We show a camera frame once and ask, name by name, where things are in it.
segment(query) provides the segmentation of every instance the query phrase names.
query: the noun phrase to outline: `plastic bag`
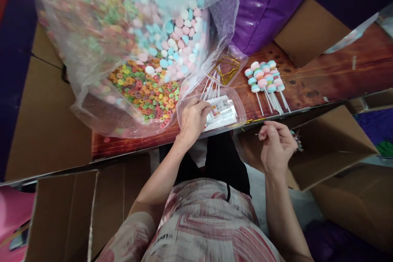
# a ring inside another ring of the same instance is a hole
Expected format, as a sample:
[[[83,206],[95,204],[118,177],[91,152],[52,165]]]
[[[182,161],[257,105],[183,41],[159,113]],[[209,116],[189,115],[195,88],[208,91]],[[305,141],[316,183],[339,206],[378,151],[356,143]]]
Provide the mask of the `plastic bag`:
[[[164,131],[182,80],[205,76],[206,64],[231,40],[238,6],[239,0],[36,0],[38,19],[67,66],[72,110],[100,134],[126,138]]]

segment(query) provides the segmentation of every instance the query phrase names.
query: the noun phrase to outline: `right hand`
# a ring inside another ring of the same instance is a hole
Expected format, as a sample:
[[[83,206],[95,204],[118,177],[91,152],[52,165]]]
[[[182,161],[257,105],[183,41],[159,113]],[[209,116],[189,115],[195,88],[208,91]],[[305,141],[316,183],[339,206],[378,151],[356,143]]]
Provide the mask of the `right hand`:
[[[258,138],[263,141],[261,161],[265,174],[285,179],[288,161],[298,148],[298,143],[284,124],[275,121],[264,123]]]

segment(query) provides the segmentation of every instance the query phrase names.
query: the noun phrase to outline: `wooden table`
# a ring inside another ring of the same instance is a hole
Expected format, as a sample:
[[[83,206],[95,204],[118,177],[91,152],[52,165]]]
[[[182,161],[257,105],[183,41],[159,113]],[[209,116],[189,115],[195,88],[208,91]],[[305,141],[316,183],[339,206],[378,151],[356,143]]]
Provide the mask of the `wooden table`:
[[[356,56],[356,66],[352,61]],[[393,87],[393,41],[377,24],[373,24],[363,37],[344,49],[321,55],[307,66],[298,68],[274,43],[250,56],[254,61],[275,60],[284,81],[284,95],[291,111],[319,106],[328,102],[347,100]],[[256,95],[251,92],[247,78],[240,73],[231,87],[235,88],[244,103],[247,119],[263,118]],[[266,98],[260,94],[265,117],[270,114]],[[138,139],[106,139],[93,134],[93,161],[112,158],[173,142],[179,132],[177,120],[164,133]]]

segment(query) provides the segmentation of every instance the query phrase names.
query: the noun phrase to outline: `pink patterned fabric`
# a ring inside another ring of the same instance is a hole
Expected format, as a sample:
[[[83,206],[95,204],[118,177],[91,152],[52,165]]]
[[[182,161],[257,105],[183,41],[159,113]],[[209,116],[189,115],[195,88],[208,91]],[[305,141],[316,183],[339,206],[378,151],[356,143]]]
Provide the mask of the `pink patterned fabric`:
[[[200,178],[175,186],[155,232],[145,212],[129,216],[98,262],[283,261],[258,227],[251,198]]]

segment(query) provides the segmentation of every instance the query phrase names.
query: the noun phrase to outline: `clear plastic container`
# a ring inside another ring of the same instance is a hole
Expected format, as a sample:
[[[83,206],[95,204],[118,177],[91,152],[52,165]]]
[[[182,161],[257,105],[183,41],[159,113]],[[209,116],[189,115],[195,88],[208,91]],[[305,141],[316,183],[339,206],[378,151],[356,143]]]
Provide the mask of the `clear plastic container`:
[[[248,62],[248,56],[237,47],[229,45],[218,60],[214,61],[208,70],[208,78],[215,83],[228,87]]]
[[[243,103],[236,90],[226,87],[218,92],[212,90],[209,92],[212,99],[207,100],[211,103],[213,110],[207,116],[205,131],[199,138],[216,135],[225,131],[243,126],[247,121],[246,111]],[[177,120],[181,129],[183,119],[183,110],[193,98],[201,99],[204,93],[186,97],[178,102],[176,106]]]

